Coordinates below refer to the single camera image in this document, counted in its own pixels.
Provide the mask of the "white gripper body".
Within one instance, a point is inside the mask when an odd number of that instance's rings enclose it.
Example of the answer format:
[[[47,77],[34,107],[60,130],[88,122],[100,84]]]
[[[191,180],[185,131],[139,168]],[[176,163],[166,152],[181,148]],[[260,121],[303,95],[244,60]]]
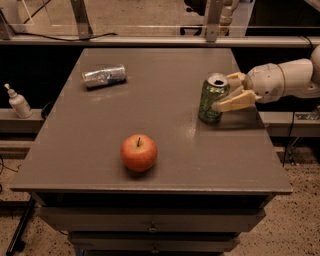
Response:
[[[284,74],[276,64],[256,66],[246,74],[246,84],[255,93],[258,103],[275,102],[284,93]]]

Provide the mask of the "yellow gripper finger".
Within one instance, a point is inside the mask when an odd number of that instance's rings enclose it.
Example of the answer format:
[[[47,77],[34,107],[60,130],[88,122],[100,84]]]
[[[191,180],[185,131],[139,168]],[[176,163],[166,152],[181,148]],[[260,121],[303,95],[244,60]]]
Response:
[[[228,83],[232,90],[241,87],[245,81],[246,75],[241,72],[235,72],[227,76]]]
[[[214,102],[212,109],[221,113],[245,109],[258,99],[260,99],[260,96],[257,96],[253,90],[237,89],[221,101]]]

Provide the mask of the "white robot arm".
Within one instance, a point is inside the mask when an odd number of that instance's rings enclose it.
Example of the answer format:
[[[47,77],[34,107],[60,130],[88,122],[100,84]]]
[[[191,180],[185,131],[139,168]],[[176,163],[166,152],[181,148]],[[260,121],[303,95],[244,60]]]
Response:
[[[320,96],[320,45],[309,59],[256,66],[247,74],[228,75],[227,81],[231,91],[211,105],[215,111],[235,111],[253,103],[275,102],[285,96],[317,98]]]

